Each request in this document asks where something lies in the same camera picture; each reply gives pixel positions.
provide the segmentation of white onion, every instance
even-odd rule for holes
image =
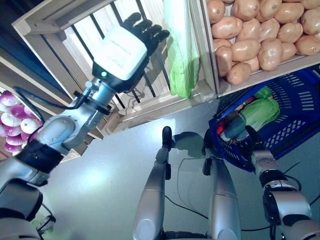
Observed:
[[[5,142],[13,146],[18,146],[23,144],[25,141],[21,138],[20,135],[18,135],[18,136],[7,136],[5,138]]]
[[[39,122],[34,118],[26,118],[22,120],[21,129],[27,134],[32,134],[38,127],[40,127]]]
[[[20,125],[19,126],[5,126],[4,130],[5,130],[5,133],[10,137],[18,136],[21,133]]]
[[[0,102],[8,107],[17,105],[20,103],[19,99],[10,91],[4,91],[0,96]]]
[[[24,105],[15,105],[12,106],[10,109],[12,116],[18,119],[26,119],[28,118],[28,114],[25,113],[25,106]]]
[[[22,138],[23,140],[27,141],[28,138],[29,138],[29,136],[30,136],[29,133],[26,133],[26,132],[24,132],[24,131],[21,131],[21,138]]]
[[[6,137],[6,127],[4,125],[0,125],[0,137]]]
[[[9,127],[19,126],[21,121],[21,119],[12,116],[11,112],[4,112],[1,115],[1,122]]]
[[[20,151],[14,151],[13,153],[12,153],[12,156],[16,156],[16,155],[18,155],[20,153]]]
[[[8,107],[0,102],[0,112],[8,112],[8,111],[10,111],[10,107]]]

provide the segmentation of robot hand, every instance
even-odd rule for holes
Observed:
[[[144,74],[150,56],[169,31],[153,25],[140,13],[133,13],[122,27],[113,28],[103,40],[102,50],[94,58],[92,74],[117,93],[133,90]]]

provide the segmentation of red onion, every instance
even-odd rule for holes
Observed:
[[[27,106],[24,107],[24,112],[31,118],[37,118]]]
[[[5,126],[5,133],[10,136],[18,136],[21,133],[21,127],[19,126]]]
[[[24,105],[16,105],[12,106],[10,109],[12,116],[18,119],[26,119],[28,118],[28,114],[25,113],[25,106]]]
[[[20,125],[21,119],[12,116],[11,112],[4,112],[1,115],[1,122],[9,127],[16,127]]]
[[[22,120],[21,129],[27,134],[32,134],[38,127],[40,127],[39,121],[34,118],[26,118]]]
[[[0,137],[6,137],[6,127],[4,125],[0,125]]]
[[[5,142],[13,146],[18,146],[23,144],[25,141],[21,138],[20,135],[18,135],[18,136],[7,136],[5,138]]]
[[[9,153],[14,153],[21,150],[21,145],[14,146],[14,145],[5,143],[4,149]]]
[[[26,133],[26,132],[24,132],[24,131],[21,131],[21,138],[22,138],[24,141],[27,141],[30,135],[31,135],[31,134],[29,134],[29,133]]]
[[[19,99],[17,99],[16,96],[12,94],[12,92],[7,90],[1,94],[0,102],[3,105],[6,105],[8,107],[11,107],[20,103]]]

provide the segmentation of robotic hand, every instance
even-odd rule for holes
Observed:
[[[48,183],[50,172],[64,155],[109,114],[115,93],[128,92],[137,85],[150,56],[169,36],[150,20],[136,24],[140,18],[134,13],[123,27],[108,33],[93,61],[94,79],[85,84],[84,92],[76,92],[64,112],[46,121],[39,135],[0,167],[0,240],[41,239],[28,222],[42,204],[37,187]]]

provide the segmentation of wooden crate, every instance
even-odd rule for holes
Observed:
[[[217,74],[218,69],[217,69],[216,59],[214,54],[213,38],[211,34],[211,26],[209,22],[206,0],[200,0],[197,2],[200,2],[200,8],[201,8],[203,19],[204,19],[204,27],[205,27],[206,37],[207,37],[207,43],[209,44],[208,48],[209,48],[210,58],[212,62],[211,67],[212,67],[212,71],[215,73],[214,84],[217,92],[217,97],[222,97],[224,95],[234,93],[241,89],[251,87],[253,85],[265,82],[270,79],[274,79],[284,74],[288,74],[288,73],[297,71],[299,69],[303,69],[303,68],[320,63],[320,53],[317,53],[316,55],[313,55],[313,56],[297,56],[296,55],[293,58],[289,59],[288,61],[281,63],[278,66],[278,68],[273,71],[259,70],[257,72],[253,72],[250,78],[247,81],[243,82],[242,84],[231,85],[224,79],[219,78]],[[232,5],[226,6],[225,16],[230,16],[231,7]]]
[[[190,0],[200,55],[198,83],[189,99],[171,95],[166,43],[160,45],[145,75],[134,91],[117,94],[112,113],[105,118],[103,135],[152,121],[215,98],[216,86],[210,43],[199,1]],[[155,24],[164,26],[162,0],[45,0],[12,25],[55,80],[72,98],[83,90],[92,76],[97,46],[113,25],[134,12],[141,12]]]

